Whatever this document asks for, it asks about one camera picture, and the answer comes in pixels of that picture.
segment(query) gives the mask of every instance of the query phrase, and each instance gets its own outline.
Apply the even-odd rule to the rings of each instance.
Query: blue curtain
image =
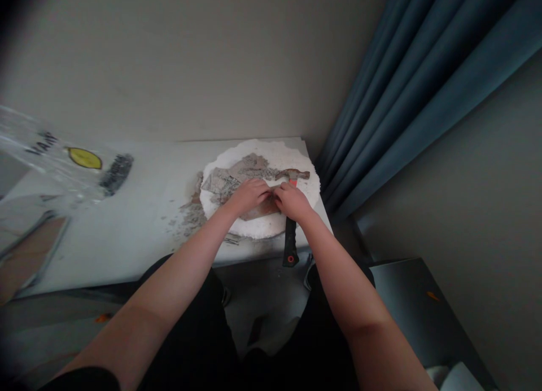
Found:
[[[388,0],[316,160],[348,217],[542,47],[542,0]]]

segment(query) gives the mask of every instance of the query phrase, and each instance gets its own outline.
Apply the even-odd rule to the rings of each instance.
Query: black rubber handle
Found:
[[[283,267],[293,267],[299,262],[298,250],[295,248],[295,227],[297,223],[286,218],[286,235],[284,239],[284,256],[282,257]]]

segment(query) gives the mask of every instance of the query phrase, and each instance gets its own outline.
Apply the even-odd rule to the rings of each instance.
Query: plastic bag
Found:
[[[78,201],[101,201],[126,180],[133,157],[0,106],[0,149],[54,178]]]

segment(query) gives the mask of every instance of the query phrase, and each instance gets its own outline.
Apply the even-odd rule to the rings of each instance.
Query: gray wall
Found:
[[[423,257],[501,389],[542,376],[542,51],[356,216],[378,259]]]
[[[1,102],[101,140],[301,135],[311,156],[386,0],[34,0]]]

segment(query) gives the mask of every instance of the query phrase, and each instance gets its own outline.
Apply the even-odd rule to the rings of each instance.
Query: hammer head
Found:
[[[311,176],[311,173],[309,171],[302,172],[295,168],[288,168],[279,172],[277,175],[275,175],[275,181],[282,177],[288,177],[290,182],[293,182],[293,181],[297,181],[298,178],[309,179],[310,176]]]

